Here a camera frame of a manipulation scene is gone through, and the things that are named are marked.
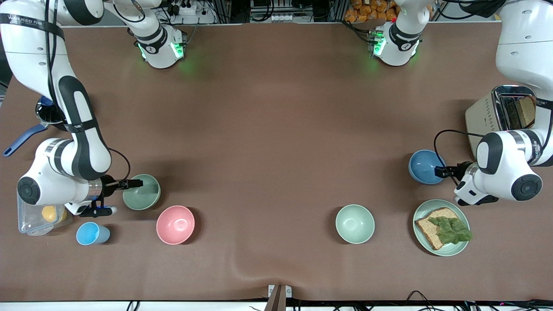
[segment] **mint green bowl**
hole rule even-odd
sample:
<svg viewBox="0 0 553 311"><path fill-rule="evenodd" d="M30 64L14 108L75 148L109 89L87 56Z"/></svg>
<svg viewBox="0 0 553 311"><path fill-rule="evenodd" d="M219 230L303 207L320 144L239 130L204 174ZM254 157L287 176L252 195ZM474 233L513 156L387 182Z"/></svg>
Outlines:
<svg viewBox="0 0 553 311"><path fill-rule="evenodd" d="M417 240L419 240L420 244L429 252L438 255L438 256L453 256L457 255L458 253L462 252L465 247L467 247L468 242L459 242L457 244L448 243L442 246L439 250L434 250L432 248L432 245L428 242L426 239L426 236L424 233L419 229L419 226L415 223L417 220L422 219L424 217L427 217L428 214L431 212L440 209L440 208L448 208L452 210L457 217L459 217L459 220L461 220L467 228L470 230L471 228L468 225L468 220L466 216L461 212L461 210L455 206L455 204L448 202L446 200L440 200L440 199L434 199L430 201L426 201L422 203L417 210L415 210L415 215L413 216L413 230L415 231L415 236Z"/></svg>
<svg viewBox="0 0 553 311"><path fill-rule="evenodd" d="M365 243L374 233L373 215L361 205L346 205L336 215L336 230L348 243Z"/></svg>
<svg viewBox="0 0 553 311"><path fill-rule="evenodd" d="M132 179L140 179L144 185L123 191L125 205L132 210L141 211L151 208L158 202L161 196L161 187L155 177L148 174L140 174Z"/></svg>

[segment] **pink bowl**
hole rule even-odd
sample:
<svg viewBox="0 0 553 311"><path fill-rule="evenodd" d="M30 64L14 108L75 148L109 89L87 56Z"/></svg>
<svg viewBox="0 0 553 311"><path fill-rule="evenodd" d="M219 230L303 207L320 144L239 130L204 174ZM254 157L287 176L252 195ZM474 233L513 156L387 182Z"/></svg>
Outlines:
<svg viewBox="0 0 553 311"><path fill-rule="evenodd" d="M177 245L186 241L194 231L194 215L180 205L171 206L159 215L155 226L159 238L169 244Z"/></svg>

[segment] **blue bowl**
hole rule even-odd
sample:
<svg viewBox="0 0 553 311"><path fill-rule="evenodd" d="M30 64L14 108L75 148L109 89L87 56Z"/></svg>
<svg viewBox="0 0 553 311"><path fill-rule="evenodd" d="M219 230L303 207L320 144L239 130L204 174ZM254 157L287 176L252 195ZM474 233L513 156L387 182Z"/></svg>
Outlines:
<svg viewBox="0 0 553 311"><path fill-rule="evenodd" d="M434 151L419 150L409 160L409 174L421 184L435 185L442 181L442 178L434 175L434 168L440 166L442 164Z"/></svg>

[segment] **toast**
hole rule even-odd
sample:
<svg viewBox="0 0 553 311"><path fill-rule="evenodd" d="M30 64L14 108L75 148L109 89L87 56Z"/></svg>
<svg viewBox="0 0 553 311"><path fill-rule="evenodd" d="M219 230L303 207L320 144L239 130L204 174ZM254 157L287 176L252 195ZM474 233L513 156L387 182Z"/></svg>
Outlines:
<svg viewBox="0 0 553 311"><path fill-rule="evenodd" d="M428 214L427 217L419 219L416 221L417 226L420 231L426 236L426 239L432 245L434 250L439 250L444 246L440 238L438 237L438 226L428 221L428 218L436 217L445 217L445 218L459 218L452 210L448 208L440 208L435 211L432 211Z"/></svg>

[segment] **brown table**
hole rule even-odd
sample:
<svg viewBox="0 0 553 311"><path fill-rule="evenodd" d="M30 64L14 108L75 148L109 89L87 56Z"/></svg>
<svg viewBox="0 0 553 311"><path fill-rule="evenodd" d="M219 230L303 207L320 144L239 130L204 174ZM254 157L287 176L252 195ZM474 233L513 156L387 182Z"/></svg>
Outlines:
<svg viewBox="0 0 553 311"><path fill-rule="evenodd" d="M156 208L132 211L121 194L106 245L79 246L84 221L30 237L17 231L15 185L47 137L0 159L0 299L245 299L285 283L300 299L526 300L552 298L553 169L526 203L463 208L474 240L436 257L413 238L411 217L428 199L451 200L453 184L413 181L412 152L436 132L464 129L464 111L508 82L495 69L500 24L432 24L415 58L387 67L342 25L198 28L186 61L155 70L124 28L66 29L67 48L106 143L132 175L156 176ZM36 123L38 95L12 81L0 109L0 146ZM446 134L450 164L470 159L468 139ZM110 173L126 171L117 155ZM341 206L366 206L374 236L347 245ZM192 207L197 230L168 246L155 220Z"/></svg>

